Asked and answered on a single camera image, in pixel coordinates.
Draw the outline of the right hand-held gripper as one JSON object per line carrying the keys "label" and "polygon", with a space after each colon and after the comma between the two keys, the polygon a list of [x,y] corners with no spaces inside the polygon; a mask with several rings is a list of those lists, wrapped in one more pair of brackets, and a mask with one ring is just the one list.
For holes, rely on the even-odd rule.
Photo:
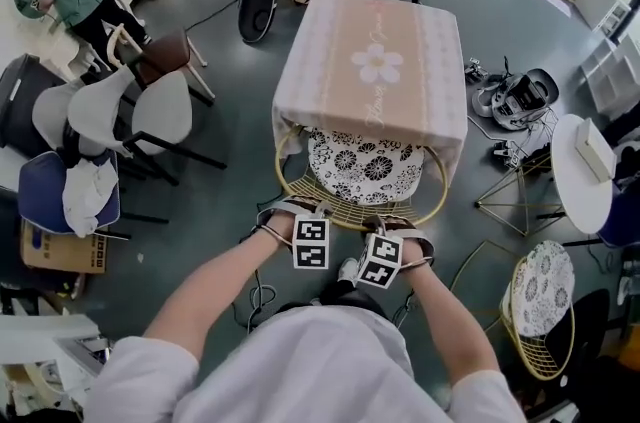
{"label": "right hand-held gripper", "polygon": [[434,246],[407,219],[371,215],[362,223],[365,248],[358,261],[356,282],[388,289],[402,262],[433,262]]}

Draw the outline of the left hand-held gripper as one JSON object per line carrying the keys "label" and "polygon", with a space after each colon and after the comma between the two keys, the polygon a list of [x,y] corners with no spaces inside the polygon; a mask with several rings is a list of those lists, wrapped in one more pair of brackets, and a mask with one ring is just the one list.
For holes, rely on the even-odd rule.
{"label": "left hand-held gripper", "polygon": [[[303,208],[304,215],[298,215]],[[297,270],[326,270],[329,267],[329,230],[333,207],[315,198],[287,197],[274,202],[256,216],[256,228],[293,232],[293,267]]]}

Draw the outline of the person's right forearm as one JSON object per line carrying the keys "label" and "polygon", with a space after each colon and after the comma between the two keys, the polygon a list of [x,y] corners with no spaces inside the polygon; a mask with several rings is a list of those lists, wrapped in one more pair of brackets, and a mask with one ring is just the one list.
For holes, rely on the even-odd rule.
{"label": "person's right forearm", "polygon": [[499,375],[497,357],[482,327],[433,272],[419,241],[403,241],[402,261],[403,275],[426,316],[451,383],[481,373]]}

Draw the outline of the white shell chair black legs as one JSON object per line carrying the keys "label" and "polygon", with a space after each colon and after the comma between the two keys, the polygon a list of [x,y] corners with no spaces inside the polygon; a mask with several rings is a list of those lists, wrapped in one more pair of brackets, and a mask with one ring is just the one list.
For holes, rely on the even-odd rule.
{"label": "white shell chair black legs", "polygon": [[82,81],[64,83],[44,90],[36,99],[32,123],[54,151],[81,154],[82,140],[68,121],[68,107],[73,96],[84,86]]}
{"label": "white shell chair black legs", "polygon": [[154,160],[169,151],[214,168],[223,162],[198,154],[182,145],[192,130],[193,111],[185,76],[174,71],[141,90],[133,103],[129,135],[115,135],[122,97],[137,82],[134,71],[123,66],[107,78],[80,88],[68,106],[70,127],[81,136],[125,158],[141,160],[155,176],[172,186],[179,181]]}

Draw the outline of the table with beige floral cloth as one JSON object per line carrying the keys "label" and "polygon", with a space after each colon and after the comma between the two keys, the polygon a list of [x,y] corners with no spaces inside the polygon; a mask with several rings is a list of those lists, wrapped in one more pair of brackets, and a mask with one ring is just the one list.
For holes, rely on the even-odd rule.
{"label": "table with beige floral cloth", "polygon": [[281,156],[296,126],[434,150],[454,177],[467,135],[455,16],[396,0],[310,0],[272,102]]}

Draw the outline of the brown seat wooden chair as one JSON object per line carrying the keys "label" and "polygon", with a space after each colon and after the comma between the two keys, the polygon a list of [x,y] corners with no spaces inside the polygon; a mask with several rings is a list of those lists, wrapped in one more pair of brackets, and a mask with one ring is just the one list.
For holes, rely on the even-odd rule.
{"label": "brown seat wooden chair", "polygon": [[123,24],[112,27],[107,42],[107,56],[113,65],[120,68],[124,63],[116,56],[118,44],[132,47],[137,54],[131,62],[131,69],[142,91],[166,74],[187,70],[200,86],[199,89],[194,89],[187,85],[190,95],[208,107],[214,104],[216,96],[194,67],[192,58],[195,58],[202,68],[206,68],[208,62],[184,29],[172,32],[142,47],[134,41]]}

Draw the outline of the black office chair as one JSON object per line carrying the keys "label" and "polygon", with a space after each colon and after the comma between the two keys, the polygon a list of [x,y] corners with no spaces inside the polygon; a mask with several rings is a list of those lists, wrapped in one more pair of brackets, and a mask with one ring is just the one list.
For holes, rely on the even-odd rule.
{"label": "black office chair", "polygon": [[546,400],[568,400],[579,411],[578,423],[640,423],[640,372],[600,353],[608,330],[609,292],[600,289],[573,305],[574,342],[564,370],[545,387]]}

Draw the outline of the person's right white shoe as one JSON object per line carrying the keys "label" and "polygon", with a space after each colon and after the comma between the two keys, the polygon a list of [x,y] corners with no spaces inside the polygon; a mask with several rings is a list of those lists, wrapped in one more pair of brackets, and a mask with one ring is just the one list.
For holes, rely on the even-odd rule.
{"label": "person's right white shoe", "polygon": [[337,280],[339,282],[346,281],[355,285],[358,275],[358,261],[354,258],[347,258],[340,266]]}

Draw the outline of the person's black trousers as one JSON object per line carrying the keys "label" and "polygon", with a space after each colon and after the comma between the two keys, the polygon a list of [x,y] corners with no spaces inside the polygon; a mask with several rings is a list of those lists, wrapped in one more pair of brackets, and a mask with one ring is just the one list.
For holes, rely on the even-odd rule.
{"label": "person's black trousers", "polygon": [[344,321],[357,321],[368,327],[390,327],[391,321],[382,307],[366,292],[354,288],[335,290],[337,284],[322,291],[315,302],[292,302],[280,307],[275,316],[291,316],[310,310],[313,316],[327,316]]}

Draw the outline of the black floor devices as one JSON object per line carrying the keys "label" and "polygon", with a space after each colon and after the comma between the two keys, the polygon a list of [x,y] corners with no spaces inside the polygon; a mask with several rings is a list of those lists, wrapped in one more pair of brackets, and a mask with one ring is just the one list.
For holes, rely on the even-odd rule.
{"label": "black floor devices", "polygon": [[[476,58],[471,57],[464,65],[465,82],[468,85],[477,85],[471,96],[471,107],[479,118],[494,118],[493,96],[511,76],[508,59],[504,58],[504,71],[490,74]],[[492,142],[492,155],[500,158],[505,167],[517,168],[521,161],[521,147],[513,139],[506,139],[490,135],[483,126],[470,115],[468,120]]]}

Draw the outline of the grey open hard case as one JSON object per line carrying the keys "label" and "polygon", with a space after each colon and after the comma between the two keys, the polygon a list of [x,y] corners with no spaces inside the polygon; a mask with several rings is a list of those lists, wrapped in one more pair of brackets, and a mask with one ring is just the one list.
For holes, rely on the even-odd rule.
{"label": "grey open hard case", "polygon": [[543,69],[524,74],[492,74],[472,96],[480,117],[493,118],[509,131],[520,131],[541,119],[559,97],[555,80]]}

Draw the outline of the white round side table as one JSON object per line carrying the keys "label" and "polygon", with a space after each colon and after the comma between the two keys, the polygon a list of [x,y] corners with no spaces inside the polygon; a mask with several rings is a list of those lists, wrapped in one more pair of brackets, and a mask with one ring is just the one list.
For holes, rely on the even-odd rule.
{"label": "white round side table", "polygon": [[613,181],[599,180],[578,150],[581,132],[594,128],[590,119],[561,117],[548,148],[509,170],[475,208],[522,237],[564,219],[584,234],[598,232],[610,213]]}

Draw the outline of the white rectangular box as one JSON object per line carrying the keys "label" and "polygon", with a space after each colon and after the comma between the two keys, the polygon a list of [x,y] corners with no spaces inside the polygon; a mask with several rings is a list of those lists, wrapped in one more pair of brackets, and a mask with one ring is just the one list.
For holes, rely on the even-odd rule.
{"label": "white rectangular box", "polygon": [[577,128],[575,149],[600,183],[614,179],[617,157],[590,118]]}

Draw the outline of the brown cardboard box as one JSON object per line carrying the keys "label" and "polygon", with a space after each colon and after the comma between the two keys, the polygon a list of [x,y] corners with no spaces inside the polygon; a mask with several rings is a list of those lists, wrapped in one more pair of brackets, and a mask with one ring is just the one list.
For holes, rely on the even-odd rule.
{"label": "brown cardboard box", "polygon": [[107,239],[50,234],[22,221],[20,254],[28,267],[80,274],[103,274]]}

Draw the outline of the white cube shelf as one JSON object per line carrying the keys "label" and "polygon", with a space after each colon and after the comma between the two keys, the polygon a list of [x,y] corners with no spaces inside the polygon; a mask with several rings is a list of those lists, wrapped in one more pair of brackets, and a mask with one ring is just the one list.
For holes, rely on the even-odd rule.
{"label": "white cube shelf", "polygon": [[597,112],[613,121],[640,102],[640,45],[602,41],[581,64]]}

